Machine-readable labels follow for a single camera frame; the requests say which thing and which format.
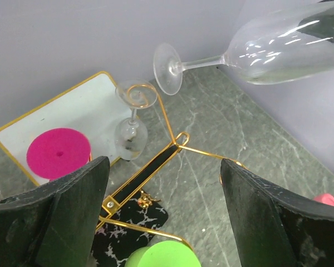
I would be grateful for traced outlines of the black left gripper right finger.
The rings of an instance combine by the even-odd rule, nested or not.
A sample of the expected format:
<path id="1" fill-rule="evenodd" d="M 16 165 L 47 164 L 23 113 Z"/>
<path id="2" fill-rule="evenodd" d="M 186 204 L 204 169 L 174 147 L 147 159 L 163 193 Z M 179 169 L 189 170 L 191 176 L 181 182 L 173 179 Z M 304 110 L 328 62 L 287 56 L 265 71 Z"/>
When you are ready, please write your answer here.
<path id="1" fill-rule="evenodd" d="M 334 206 L 228 159 L 220 178 L 242 266 L 334 266 Z"/>

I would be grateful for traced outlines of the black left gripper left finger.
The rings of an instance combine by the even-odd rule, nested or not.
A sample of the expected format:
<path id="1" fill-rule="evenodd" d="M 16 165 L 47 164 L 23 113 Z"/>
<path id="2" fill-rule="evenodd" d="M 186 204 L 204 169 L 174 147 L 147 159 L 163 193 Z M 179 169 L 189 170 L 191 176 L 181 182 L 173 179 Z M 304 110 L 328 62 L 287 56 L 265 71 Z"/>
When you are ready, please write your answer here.
<path id="1" fill-rule="evenodd" d="M 109 179 L 100 156 L 0 201 L 0 266 L 86 266 Z"/>

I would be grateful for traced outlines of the clear tumbler glass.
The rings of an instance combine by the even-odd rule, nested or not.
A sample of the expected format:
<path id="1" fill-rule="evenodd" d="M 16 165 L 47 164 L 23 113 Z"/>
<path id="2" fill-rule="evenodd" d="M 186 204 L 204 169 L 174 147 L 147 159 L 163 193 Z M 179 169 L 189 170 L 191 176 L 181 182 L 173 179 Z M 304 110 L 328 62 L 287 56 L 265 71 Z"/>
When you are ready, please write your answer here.
<path id="1" fill-rule="evenodd" d="M 273 85 L 334 69 L 334 1 L 289 8 L 255 18 L 241 27 L 219 55 L 182 62 L 173 46 L 154 53 L 155 79 L 167 95 L 179 92 L 186 70 L 225 65 L 255 85 Z"/>

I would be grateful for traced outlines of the pink plastic wine glass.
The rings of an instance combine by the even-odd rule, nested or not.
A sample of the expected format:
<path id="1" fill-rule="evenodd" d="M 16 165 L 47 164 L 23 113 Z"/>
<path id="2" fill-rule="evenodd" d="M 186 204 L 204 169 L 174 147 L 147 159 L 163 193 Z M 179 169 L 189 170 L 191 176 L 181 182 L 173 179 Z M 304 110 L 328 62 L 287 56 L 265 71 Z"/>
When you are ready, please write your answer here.
<path id="1" fill-rule="evenodd" d="M 29 145 L 26 162 L 37 176 L 50 181 L 66 176 L 91 160 L 88 138 L 72 128 L 54 128 Z"/>

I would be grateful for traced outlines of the clear stemmed wine glass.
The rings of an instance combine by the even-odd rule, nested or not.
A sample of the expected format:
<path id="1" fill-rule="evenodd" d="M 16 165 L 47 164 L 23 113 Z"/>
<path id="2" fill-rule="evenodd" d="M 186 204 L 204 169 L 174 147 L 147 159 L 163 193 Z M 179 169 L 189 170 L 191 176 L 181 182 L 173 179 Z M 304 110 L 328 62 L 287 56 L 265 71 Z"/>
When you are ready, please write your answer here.
<path id="1" fill-rule="evenodd" d="M 148 140 L 148 130 L 137 111 L 153 106 L 158 96 L 155 87 L 141 79 L 118 83 L 115 95 L 131 110 L 131 115 L 116 126 L 115 147 L 120 158 L 131 161 L 141 155 Z"/>

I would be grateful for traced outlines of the green plastic wine glass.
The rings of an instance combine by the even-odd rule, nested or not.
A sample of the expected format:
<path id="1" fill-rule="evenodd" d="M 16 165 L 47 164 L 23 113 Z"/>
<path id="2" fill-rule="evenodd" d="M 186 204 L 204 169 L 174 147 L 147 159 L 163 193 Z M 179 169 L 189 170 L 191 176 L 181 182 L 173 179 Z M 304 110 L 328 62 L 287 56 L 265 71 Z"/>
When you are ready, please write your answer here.
<path id="1" fill-rule="evenodd" d="M 196 254 L 178 241 L 161 241 L 137 249 L 126 261 L 127 267 L 201 267 Z"/>

